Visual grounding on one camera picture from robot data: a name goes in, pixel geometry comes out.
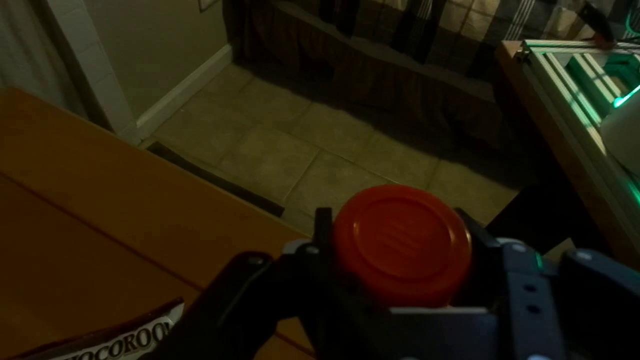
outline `red cap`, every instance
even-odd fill
[[[471,264],[463,222],[415,188],[355,194],[338,215],[334,236],[343,270],[386,307],[445,307]]]

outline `wooden table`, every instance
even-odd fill
[[[192,303],[276,218],[20,91],[0,93],[0,359]],[[258,359],[310,359],[287,322]]]
[[[601,154],[594,133],[562,121],[554,99],[525,74],[525,64],[513,61],[518,50],[520,42],[502,42],[496,55],[506,102],[533,125],[614,257],[640,268],[640,207],[628,197],[618,164]]]

